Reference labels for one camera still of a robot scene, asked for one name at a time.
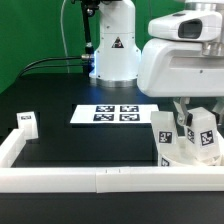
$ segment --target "green background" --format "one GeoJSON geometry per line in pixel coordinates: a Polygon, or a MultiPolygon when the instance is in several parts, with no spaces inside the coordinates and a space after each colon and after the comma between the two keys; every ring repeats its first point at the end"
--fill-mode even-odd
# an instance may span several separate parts
{"type": "MultiPolygon", "coordinates": [[[[150,38],[147,32],[150,19],[183,9],[183,4],[174,0],[151,0],[151,7],[148,0],[133,2],[136,5],[136,44],[140,49],[150,38]]],[[[0,93],[30,62],[64,56],[60,30],[62,3],[63,0],[0,0],[0,93]]],[[[95,48],[99,43],[98,20],[98,13],[91,18],[95,48]]],[[[64,23],[69,55],[84,53],[80,2],[72,5],[70,0],[67,1],[64,23]]],[[[66,68],[44,71],[66,72],[66,68]]]]}

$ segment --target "black table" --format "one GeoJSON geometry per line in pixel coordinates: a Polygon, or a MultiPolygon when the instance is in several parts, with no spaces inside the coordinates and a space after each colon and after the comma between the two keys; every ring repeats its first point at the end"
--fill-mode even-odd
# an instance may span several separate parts
{"type": "MultiPolygon", "coordinates": [[[[91,86],[87,77],[32,74],[0,95],[0,141],[17,127],[16,113],[35,111],[40,138],[29,141],[13,167],[105,167],[156,165],[149,124],[71,125],[78,104],[158,104],[137,87],[91,86]]],[[[191,106],[211,108],[214,99],[191,106]]],[[[222,192],[116,194],[0,194],[0,222],[7,223],[223,223],[222,192]]]]}

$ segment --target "white plastic part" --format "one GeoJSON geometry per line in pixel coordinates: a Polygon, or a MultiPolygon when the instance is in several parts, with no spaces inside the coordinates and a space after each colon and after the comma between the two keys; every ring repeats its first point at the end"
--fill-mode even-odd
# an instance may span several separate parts
{"type": "Polygon", "coordinates": [[[19,129],[24,129],[25,140],[38,138],[37,121],[34,112],[17,114],[19,129]]]}
{"type": "Polygon", "coordinates": [[[25,144],[24,130],[14,129],[0,146],[0,168],[11,167],[25,144]]]}
{"type": "Polygon", "coordinates": [[[221,35],[222,15],[214,11],[184,10],[176,14],[154,19],[149,23],[149,34],[154,37],[181,41],[212,41],[221,35]],[[202,31],[197,39],[179,37],[179,28],[183,22],[198,20],[202,31]]]}
{"type": "Polygon", "coordinates": [[[96,192],[96,169],[3,168],[0,169],[0,192],[96,192]]]}
{"type": "Polygon", "coordinates": [[[136,80],[141,51],[135,44],[135,6],[131,0],[100,4],[100,46],[95,52],[93,79],[136,80]]]}
{"type": "MultiPolygon", "coordinates": [[[[220,166],[222,163],[222,155],[210,158],[205,161],[198,161],[186,147],[186,138],[179,137],[179,155],[166,153],[158,154],[158,166],[162,167],[198,167],[198,166],[220,166]]],[[[224,147],[223,140],[220,139],[219,143],[224,147]]]]}
{"type": "Polygon", "coordinates": [[[215,115],[204,108],[189,110],[192,125],[185,127],[186,149],[199,161],[220,156],[215,115]]]}
{"type": "Polygon", "coordinates": [[[130,180],[130,167],[116,167],[98,170],[96,174],[97,192],[130,192],[132,189],[130,180]]]}
{"type": "Polygon", "coordinates": [[[224,58],[201,52],[201,43],[150,40],[139,66],[139,89],[152,97],[223,96],[224,58]]]}

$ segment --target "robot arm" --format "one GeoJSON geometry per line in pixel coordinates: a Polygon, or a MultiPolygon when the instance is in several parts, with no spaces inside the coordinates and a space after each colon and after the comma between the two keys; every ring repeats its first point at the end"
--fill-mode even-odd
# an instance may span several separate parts
{"type": "Polygon", "coordinates": [[[135,6],[131,0],[80,0],[86,54],[92,55],[88,73],[93,84],[106,87],[136,85],[141,51],[135,44],[135,6]],[[100,46],[94,52],[89,17],[100,11],[100,46]]]}
{"type": "Polygon", "coordinates": [[[172,148],[179,161],[188,154],[185,165],[193,158],[208,165],[220,157],[216,122],[223,119],[224,100],[218,99],[212,113],[188,111],[186,104],[190,97],[224,96],[224,0],[185,3],[184,11],[150,22],[149,33],[156,38],[143,49],[138,87],[151,97],[174,97],[177,123],[185,130],[182,144],[168,112],[152,115],[159,154],[172,148]]]}

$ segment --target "white paper sheet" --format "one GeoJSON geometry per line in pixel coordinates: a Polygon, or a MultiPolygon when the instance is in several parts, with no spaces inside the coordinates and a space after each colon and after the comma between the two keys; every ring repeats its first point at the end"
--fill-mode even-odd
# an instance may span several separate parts
{"type": "Polygon", "coordinates": [[[151,123],[157,105],[78,105],[71,124],[151,123]]]}

